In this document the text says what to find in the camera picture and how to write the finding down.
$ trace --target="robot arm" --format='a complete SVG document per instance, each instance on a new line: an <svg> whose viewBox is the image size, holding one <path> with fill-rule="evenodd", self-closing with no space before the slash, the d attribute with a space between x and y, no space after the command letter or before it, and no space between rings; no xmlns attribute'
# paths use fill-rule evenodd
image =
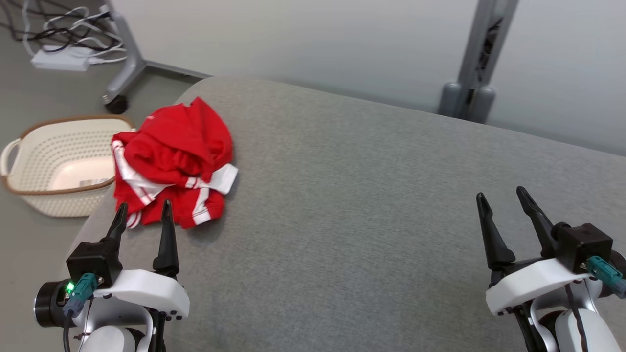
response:
<svg viewBox="0 0 626 352"><path fill-rule="evenodd" d="M39 289L34 304L37 322L43 327L64 327L66 352L67 330L75 326L83 328L78 336L81 352L165 352L165 323L189 315L189 297L176 279L179 266L171 203L163 206L154 272L123 270L118 254L127 215L128 206L122 204L104 238L78 245L66 261L71 279L46 282Z"/></svg>
<svg viewBox="0 0 626 352"><path fill-rule="evenodd" d="M514 314L529 352L616 352L620 348L595 300L626 296L626 261L613 239L591 224L552 223L523 187L517 195L541 243L541 256L515 261L482 193L476 196L491 282L492 314Z"/></svg>

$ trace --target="teal connector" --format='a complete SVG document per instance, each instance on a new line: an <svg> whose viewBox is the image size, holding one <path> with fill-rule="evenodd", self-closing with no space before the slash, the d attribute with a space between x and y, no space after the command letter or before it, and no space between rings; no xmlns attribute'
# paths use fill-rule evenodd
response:
<svg viewBox="0 0 626 352"><path fill-rule="evenodd" d="M593 256L587 261L587 271L611 287L617 297L626 298L626 280L623 279L622 273L607 261Z"/></svg>
<svg viewBox="0 0 626 352"><path fill-rule="evenodd" d="M67 316L69 311L73 311L74 316L78 316L96 288L98 288L98 278L91 272L83 274L72 293L69 294L69 301L63 306L63 315Z"/></svg>
<svg viewBox="0 0 626 352"><path fill-rule="evenodd" d="M589 258L587 261L587 271L610 286L613 286L617 281L622 279L621 272L617 271L611 264L598 256Z"/></svg>

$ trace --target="white wall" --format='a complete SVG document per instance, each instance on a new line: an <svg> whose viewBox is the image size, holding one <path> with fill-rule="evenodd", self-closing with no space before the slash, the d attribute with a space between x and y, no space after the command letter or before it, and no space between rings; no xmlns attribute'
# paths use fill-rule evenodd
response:
<svg viewBox="0 0 626 352"><path fill-rule="evenodd" d="M478 0L114 0L151 61L436 112Z"/></svg>
<svg viewBox="0 0 626 352"><path fill-rule="evenodd" d="M520 0L487 124L626 155L626 1Z"/></svg>

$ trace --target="caster wheel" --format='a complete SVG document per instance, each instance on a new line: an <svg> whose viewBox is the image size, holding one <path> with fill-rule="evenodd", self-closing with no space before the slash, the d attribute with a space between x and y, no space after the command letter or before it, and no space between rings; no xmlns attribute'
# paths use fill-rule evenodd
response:
<svg viewBox="0 0 626 352"><path fill-rule="evenodd" d="M123 95L118 95L105 108L112 114L119 115L128 109L128 100Z"/></svg>

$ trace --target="paper tag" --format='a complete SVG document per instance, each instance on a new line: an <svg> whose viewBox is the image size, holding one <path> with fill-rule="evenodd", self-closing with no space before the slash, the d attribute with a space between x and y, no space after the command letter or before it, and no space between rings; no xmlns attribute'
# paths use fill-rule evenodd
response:
<svg viewBox="0 0 626 352"><path fill-rule="evenodd" d="M85 187L85 186L91 186L91 185L97 185L97 184L101 184L102 182L106 182L109 179L91 179L91 180L82 180L80 182L80 186L79 187Z"/></svg>

